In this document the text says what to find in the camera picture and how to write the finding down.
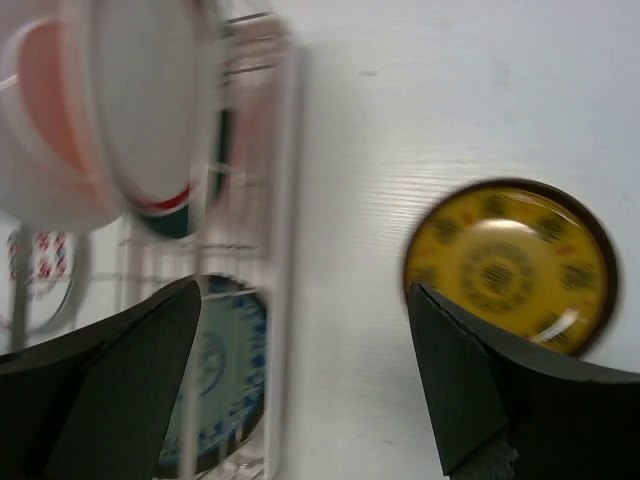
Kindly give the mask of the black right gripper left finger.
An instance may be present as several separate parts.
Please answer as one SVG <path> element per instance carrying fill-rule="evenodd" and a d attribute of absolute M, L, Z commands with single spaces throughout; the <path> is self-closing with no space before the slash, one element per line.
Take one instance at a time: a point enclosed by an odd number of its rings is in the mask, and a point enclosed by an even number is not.
<path fill-rule="evenodd" d="M 1 357 L 4 479 L 151 479 L 201 311 L 192 278 Z"/>

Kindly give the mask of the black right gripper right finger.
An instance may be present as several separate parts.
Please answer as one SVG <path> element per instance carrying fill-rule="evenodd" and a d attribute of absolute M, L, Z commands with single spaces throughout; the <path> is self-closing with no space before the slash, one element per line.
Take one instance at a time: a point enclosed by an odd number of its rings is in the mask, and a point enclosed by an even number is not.
<path fill-rule="evenodd" d="M 638 374 L 547 350 L 419 283 L 408 313 L 446 477 L 638 478 Z"/>

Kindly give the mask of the teal blue patterned plate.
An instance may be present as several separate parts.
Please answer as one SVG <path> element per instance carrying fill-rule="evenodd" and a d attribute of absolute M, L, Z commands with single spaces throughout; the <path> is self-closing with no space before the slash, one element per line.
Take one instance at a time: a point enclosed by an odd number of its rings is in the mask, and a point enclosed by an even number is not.
<path fill-rule="evenodd" d="M 202 301 L 198 474 L 218 467 L 246 442 L 264 413 L 267 308 L 232 277 L 210 274 Z"/>

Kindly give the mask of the white plate red characters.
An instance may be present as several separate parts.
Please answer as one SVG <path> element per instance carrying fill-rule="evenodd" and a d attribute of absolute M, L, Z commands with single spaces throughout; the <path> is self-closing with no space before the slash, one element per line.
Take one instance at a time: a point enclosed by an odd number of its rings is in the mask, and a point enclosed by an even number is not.
<path fill-rule="evenodd" d="M 1 330 L 12 326 L 19 228 L 1 227 Z M 27 282 L 26 334 L 54 333 L 77 313 L 88 284 L 91 242 L 85 235 L 57 231 L 32 234 Z"/>

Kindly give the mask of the yellow patterned plate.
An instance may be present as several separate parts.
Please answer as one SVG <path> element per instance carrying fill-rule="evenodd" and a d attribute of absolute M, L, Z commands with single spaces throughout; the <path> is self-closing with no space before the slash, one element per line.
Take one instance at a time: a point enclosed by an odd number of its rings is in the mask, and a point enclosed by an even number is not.
<path fill-rule="evenodd" d="M 469 184 L 434 205 L 405 250 L 402 287 L 430 287 L 517 336 L 580 357 L 619 300 L 619 259 L 583 203 L 521 178 Z"/>

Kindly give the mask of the plain white plate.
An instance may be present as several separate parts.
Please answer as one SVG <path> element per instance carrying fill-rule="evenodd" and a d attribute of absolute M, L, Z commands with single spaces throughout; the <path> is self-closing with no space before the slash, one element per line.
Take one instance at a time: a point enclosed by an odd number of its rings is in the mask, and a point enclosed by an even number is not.
<path fill-rule="evenodd" d="M 68 5 L 1 4 L 1 209 L 35 228 L 85 234 L 122 206 L 91 121 Z"/>

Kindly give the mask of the white plate green red rim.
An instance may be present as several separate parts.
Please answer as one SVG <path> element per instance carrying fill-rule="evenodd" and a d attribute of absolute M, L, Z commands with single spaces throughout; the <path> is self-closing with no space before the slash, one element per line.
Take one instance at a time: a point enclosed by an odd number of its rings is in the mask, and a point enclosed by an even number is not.
<path fill-rule="evenodd" d="M 212 151 L 204 6 L 92 1 L 87 22 L 92 105 L 115 184 L 149 230 L 185 238 L 192 166 Z"/>

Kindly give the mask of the orange plastic plate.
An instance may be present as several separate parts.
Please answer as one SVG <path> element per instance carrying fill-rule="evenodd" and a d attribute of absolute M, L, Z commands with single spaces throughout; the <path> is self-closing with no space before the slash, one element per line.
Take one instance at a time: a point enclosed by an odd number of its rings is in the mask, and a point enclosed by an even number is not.
<path fill-rule="evenodd" d="M 21 27 L 13 37 L 10 65 L 17 75 L 14 114 L 22 141 L 36 159 L 74 183 L 97 184 L 101 176 L 84 160 L 74 138 L 65 99 L 58 45 L 59 23 L 42 18 Z"/>

